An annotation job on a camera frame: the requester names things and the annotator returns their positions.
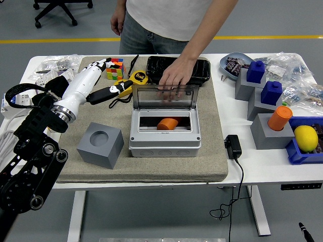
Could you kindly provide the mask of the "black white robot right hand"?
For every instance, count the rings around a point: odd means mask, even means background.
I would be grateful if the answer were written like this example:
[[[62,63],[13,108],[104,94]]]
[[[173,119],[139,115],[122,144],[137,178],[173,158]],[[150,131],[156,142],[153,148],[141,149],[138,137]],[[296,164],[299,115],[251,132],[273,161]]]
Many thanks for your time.
[[[299,222],[299,227],[304,235],[304,238],[307,242],[314,242],[314,239],[312,238],[311,234],[308,232],[306,227],[303,225],[303,223]]]

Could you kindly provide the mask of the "person's right hand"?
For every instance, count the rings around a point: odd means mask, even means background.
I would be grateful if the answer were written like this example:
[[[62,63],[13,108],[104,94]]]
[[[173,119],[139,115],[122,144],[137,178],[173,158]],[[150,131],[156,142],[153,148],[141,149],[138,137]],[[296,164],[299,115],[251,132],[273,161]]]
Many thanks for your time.
[[[111,30],[118,36],[120,36],[123,31],[125,15],[125,9],[115,10],[110,19]]]

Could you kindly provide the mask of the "person's left hand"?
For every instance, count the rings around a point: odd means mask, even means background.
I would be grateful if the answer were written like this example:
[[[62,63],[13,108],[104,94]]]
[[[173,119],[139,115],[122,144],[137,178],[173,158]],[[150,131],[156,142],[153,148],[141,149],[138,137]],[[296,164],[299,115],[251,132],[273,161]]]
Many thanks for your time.
[[[164,91],[178,85],[186,85],[191,78],[195,63],[196,59],[178,57],[164,70],[159,81],[159,88]]]

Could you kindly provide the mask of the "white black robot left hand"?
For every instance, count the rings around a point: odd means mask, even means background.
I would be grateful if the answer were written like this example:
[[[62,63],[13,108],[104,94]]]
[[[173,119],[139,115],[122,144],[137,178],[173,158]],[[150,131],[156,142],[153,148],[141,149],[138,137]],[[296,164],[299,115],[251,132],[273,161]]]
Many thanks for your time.
[[[54,103],[52,111],[66,123],[72,123],[78,116],[79,105],[85,102],[92,105],[102,103],[117,97],[132,86],[133,82],[128,80],[91,93],[101,73],[110,67],[118,68],[119,66],[114,64],[111,58],[106,58],[85,67],[69,84],[62,99]]]

